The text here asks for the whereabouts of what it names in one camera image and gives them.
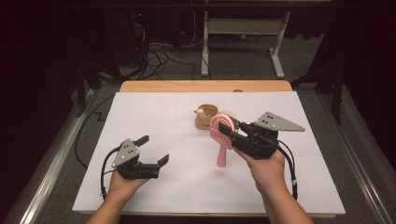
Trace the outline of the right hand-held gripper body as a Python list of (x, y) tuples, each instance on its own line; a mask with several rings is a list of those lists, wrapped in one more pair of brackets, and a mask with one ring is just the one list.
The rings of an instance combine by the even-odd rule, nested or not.
[(278, 132), (304, 132), (305, 127), (284, 119), (271, 112), (265, 112), (249, 123), (252, 131), (237, 133), (232, 146), (255, 160), (269, 159), (278, 149)]

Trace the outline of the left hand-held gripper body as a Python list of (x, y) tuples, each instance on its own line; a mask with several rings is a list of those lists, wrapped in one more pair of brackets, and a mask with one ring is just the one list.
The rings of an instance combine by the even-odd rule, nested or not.
[(144, 164), (139, 161), (139, 147), (134, 141), (126, 139), (120, 145), (116, 158), (111, 167), (114, 168), (124, 179), (150, 179), (158, 178), (161, 166), (156, 164)]

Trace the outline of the black tripod stand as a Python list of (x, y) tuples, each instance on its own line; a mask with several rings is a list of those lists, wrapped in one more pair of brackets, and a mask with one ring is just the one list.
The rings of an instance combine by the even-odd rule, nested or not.
[(309, 70), (308, 73), (291, 82), (293, 88), (303, 83), (316, 83), (315, 92), (317, 94), (332, 94), (332, 116), (338, 125), (341, 121), (341, 103), (343, 88), (343, 66), (340, 63), (332, 62), (323, 65), (321, 68)]

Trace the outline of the brown hedgehog toy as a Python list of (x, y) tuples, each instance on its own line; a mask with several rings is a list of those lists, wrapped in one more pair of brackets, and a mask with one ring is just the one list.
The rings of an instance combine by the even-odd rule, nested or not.
[(195, 127), (200, 130), (208, 130), (210, 120), (219, 113), (215, 105), (199, 105), (194, 111), (196, 114)]

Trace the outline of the person's right hand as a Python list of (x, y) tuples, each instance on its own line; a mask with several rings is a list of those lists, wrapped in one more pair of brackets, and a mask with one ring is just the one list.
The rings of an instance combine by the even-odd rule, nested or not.
[(246, 161), (256, 188), (262, 195), (275, 194), (287, 189), (284, 177), (285, 158), (278, 150), (269, 159), (264, 160), (255, 160), (238, 149), (235, 152)]

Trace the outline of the aluminium floor rail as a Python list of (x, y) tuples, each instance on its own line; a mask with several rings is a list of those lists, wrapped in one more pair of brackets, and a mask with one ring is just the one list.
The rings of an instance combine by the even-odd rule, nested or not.
[(396, 224), (396, 220), (393, 221), (390, 217), (389, 211), (380, 199), (378, 190), (376, 189), (374, 182), (368, 176), (368, 173), (363, 167), (363, 163), (356, 154), (355, 148), (347, 138), (347, 133), (344, 127), (337, 123), (332, 113), (332, 105), (329, 99), (325, 95), (318, 96), (322, 106), (324, 107), (328, 117), (332, 122), (332, 126), (335, 128), (341, 142), (342, 149), (346, 154), (346, 160), (351, 168), (360, 188), (362, 194), (365, 197), (366, 202), (369, 204), (373, 211), (378, 224)]
[(73, 105), (63, 126), (34, 169), (27, 186), (12, 206), (3, 224), (35, 224), (54, 189), (78, 131), (87, 116), (87, 110), (92, 106), (96, 95), (97, 91), (88, 90), (84, 95), (86, 105), (82, 111), (79, 111), (78, 103)]

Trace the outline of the pink hairbrush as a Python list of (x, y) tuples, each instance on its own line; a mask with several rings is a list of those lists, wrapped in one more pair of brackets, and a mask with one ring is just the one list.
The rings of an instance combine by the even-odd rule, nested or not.
[(219, 131), (219, 124), (225, 124), (230, 127), (232, 131), (238, 132), (239, 120), (235, 117), (235, 114), (229, 110), (220, 111), (215, 115), (209, 122), (209, 134), (210, 137), (219, 144), (219, 154), (217, 158), (217, 166), (225, 167), (227, 150), (231, 149), (231, 140), (229, 137)]

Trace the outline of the white metal stand frame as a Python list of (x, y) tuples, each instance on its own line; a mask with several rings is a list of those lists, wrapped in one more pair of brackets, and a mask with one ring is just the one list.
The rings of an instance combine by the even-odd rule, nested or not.
[(268, 52), (272, 60), (276, 76), (284, 79), (285, 74), (278, 57), (278, 52), (286, 32), (290, 18), (290, 12), (286, 11), (282, 19), (256, 20), (256, 19), (210, 19), (206, 11), (204, 16), (203, 50), (201, 60), (201, 75), (208, 77), (209, 72), (209, 48), (208, 38), (210, 35), (275, 35), (276, 44), (269, 48)]

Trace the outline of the person's left hand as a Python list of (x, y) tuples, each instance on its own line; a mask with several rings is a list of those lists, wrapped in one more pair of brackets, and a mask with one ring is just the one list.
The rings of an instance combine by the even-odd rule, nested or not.
[(117, 202), (127, 202), (147, 182), (147, 179), (124, 179), (115, 171), (111, 176), (107, 197)]

